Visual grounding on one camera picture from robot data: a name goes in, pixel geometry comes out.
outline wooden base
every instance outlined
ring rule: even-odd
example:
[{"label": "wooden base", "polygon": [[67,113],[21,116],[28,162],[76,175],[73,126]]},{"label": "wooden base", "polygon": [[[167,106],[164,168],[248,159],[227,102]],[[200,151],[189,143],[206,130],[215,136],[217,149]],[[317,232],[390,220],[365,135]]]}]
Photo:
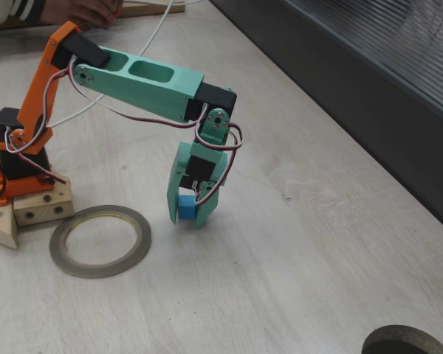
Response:
[{"label": "wooden base", "polygon": [[18,226],[33,225],[74,215],[70,181],[56,182],[53,190],[22,195],[13,199]]},{"label": "wooden base", "polygon": [[0,244],[12,249],[18,248],[17,226],[13,215],[13,204],[0,206]]},{"label": "wooden base", "polygon": [[67,184],[56,182],[53,190],[15,197],[13,202],[0,206],[0,244],[17,249],[18,226],[73,216],[71,184],[65,179]]},{"label": "wooden base", "polygon": [[[169,2],[168,0],[158,0],[161,2]],[[184,12],[185,6],[173,6],[171,8],[172,13]],[[165,6],[161,5],[149,5],[149,4],[134,4],[127,3],[123,5],[120,18],[146,16],[146,15],[160,15],[164,13]],[[0,30],[9,30],[12,28],[23,28],[23,27],[33,27],[25,24],[23,21],[17,18],[9,17],[3,24],[0,24]]]}]

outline blue cube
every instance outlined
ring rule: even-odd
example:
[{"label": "blue cube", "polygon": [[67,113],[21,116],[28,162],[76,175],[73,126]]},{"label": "blue cube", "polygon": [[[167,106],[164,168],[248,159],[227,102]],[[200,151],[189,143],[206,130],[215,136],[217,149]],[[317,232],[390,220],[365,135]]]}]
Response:
[{"label": "blue cube", "polygon": [[195,195],[180,195],[177,212],[181,220],[195,220],[196,214]]}]

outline dark circular object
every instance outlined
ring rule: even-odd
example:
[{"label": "dark circular object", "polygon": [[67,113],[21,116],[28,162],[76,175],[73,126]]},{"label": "dark circular object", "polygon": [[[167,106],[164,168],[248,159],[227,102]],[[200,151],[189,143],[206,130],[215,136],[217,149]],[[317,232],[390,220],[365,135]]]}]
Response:
[{"label": "dark circular object", "polygon": [[362,354],[443,354],[443,344],[416,328],[392,325],[369,335]]},{"label": "dark circular object", "polygon": [[[123,219],[134,227],[137,240],[131,250],[117,260],[101,265],[83,264],[70,258],[66,248],[66,239],[70,231],[84,221],[103,216]],[[64,273],[80,278],[104,278],[122,273],[135,266],[146,256],[150,246],[151,227],[140,213],[124,206],[102,205],[81,210],[73,217],[64,220],[52,234],[49,251],[56,266]]]}]

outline wooden plank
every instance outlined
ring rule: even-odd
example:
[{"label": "wooden plank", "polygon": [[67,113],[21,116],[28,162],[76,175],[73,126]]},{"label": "wooden plank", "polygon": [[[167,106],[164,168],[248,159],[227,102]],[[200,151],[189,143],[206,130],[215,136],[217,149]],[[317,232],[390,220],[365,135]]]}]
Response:
[{"label": "wooden plank", "polygon": [[[165,12],[166,6],[152,4],[135,4],[125,3],[121,11],[120,18],[130,18],[147,15],[160,15]],[[173,6],[171,13],[181,13],[185,11],[185,6]],[[0,30],[10,30],[13,28],[33,27],[25,24],[23,21],[14,17],[9,17],[3,24],[0,24]]]}]

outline table surface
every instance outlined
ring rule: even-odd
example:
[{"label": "table surface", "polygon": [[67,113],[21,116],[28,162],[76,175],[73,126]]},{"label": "table surface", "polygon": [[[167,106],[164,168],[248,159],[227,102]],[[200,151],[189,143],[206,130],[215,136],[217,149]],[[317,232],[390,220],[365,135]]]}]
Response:
[{"label": "table surface", "polygon": [[[88,36],[137,52],[158,20]],[[19,108],[53,30],[0,32],[0,109]],[[56,128],[47,150],[75,208],[133,208],[153,244],[126,273],[83,280],[52,263],[57,223],[22,229],[19,251],[0,246],[0,354],[359,354],[384,325],[443,343],[443,226],[416,199],[210,3],[170,15],[146,56],[238,94],[246,144],[219,206],[200,230],[169,221],[172,161],[192,131],[104,108]],[[84,104],[64,82],[52,120]],[[121,223],[83,224],[69,251],[94,263],[122,254],[134,236]]]}]

